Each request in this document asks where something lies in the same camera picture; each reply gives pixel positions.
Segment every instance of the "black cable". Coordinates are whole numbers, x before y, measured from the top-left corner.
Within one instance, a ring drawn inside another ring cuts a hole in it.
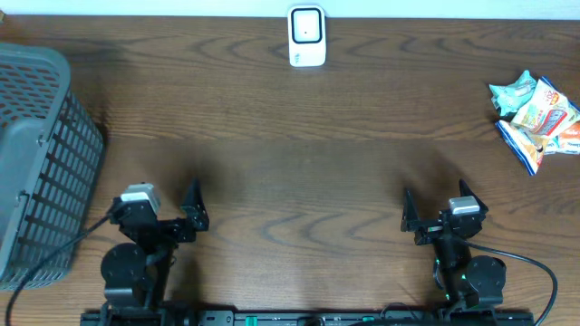
[[[107,222],[108,219],[109,219],[108,216],[103,217],[102,219],[99,220],[99,222],[97,222],[93,226],[89,227],[86,231],[79,233],[74,239],[69,240],[66,244],[63,244],[60,247],[54,249],[53,252],[51,252],[50,254],[45,256],[40,262],[38,262],[38,264],[36,264],[33,268],[28,270],[28,272],[24,275],[24,278],[18,284],[18,287],[16,287],[16,290],[14,290],[12,297],[10,297],[10,302],[8,302],[8,305],[6,306],[6,315],[5,315],[5,325],[6,326],[11,325],[10,324],[10,317],[12,316],[12,309],[15,306],[16,299],[18,299],[18,295],[24,289],[26,284],[28,282],[32,281],[32,279],[36,276],[38,271],[40,271],[41,268],[43,268],[43,266],[46,263],[50,262],[52,259],[54,259],[54,257],[59,255],[62,251],[64,251],[64,250],[68,249],[69,247],[81,242],[82,239],[87,237],[87,235],[89,235],[92,231],[96,230],[99,226],[101,226],[105,222]]]
[[[554,272],[552,272],[551,269],[549,269],[546,265],[540,263],[539,261],[533,260],[531,258],[527,258],[527,257],[519,255],[519,254],[507,253],[507,252],[503,252],[501,250],[488,248],[488,247],[483,246],[483,245],[472,244],[471,242],[463,240],[459,237],[455,237],[455,239],[456,239],[456,241],[459,241],[459,242],[463,243],[464,245],[470,246],[471,248],[474,248],[474,249],[478,249],[478,250],[492,253],[492,254],[501,254],[501,255],[504,255],[504,256],[507,256],[510,258],[518,259],[522,262],[533,264],[534,266],[537,266],[537,267],[543,269],[548,275],[550,275],[550,278],[552,279],[552,294],[550,295],[550,300],[547,302],[546,308],[544,309],[544,311],[542,312],[540,317],[537,319],[537,321],[534,323],[534,326],[539,326],[544,321],[544,319],[547,317],[547,315],[552,310],[552,306],[554,306],[554,302],[556,302],[556,296],[558,294],[558,279],[556,278],[556,275],[554,274]]]
[[[387,305],[386,307],[384,307],[384,309],[381,311],[381,314],[380,314],[382,320],[385,319],[385,317],[386,317],[385,315],[386,315],[387,311],[391,310],[393,305],[398,305],[398,306],[405,307],[411,313],[411,316],[413,316],[413,318],[415,319],[415,321],[418,321],[419,320],[419,318],[417,317],[417,315],[415,314],[415,312],[413,312],[411,310],[411,307],[409,307],[407,304],[405,304],[403,302],[391,302],[391,303],[389,303],[389,305]]]
[[[443,290],[444,289],[443,284],[441,284],[441,281],[439,280],[438,271],[439,271],[439,259],[435,258],[435,263],[433,263],[433,279],[435,280],[435,285],[437,285],[437,288]]]

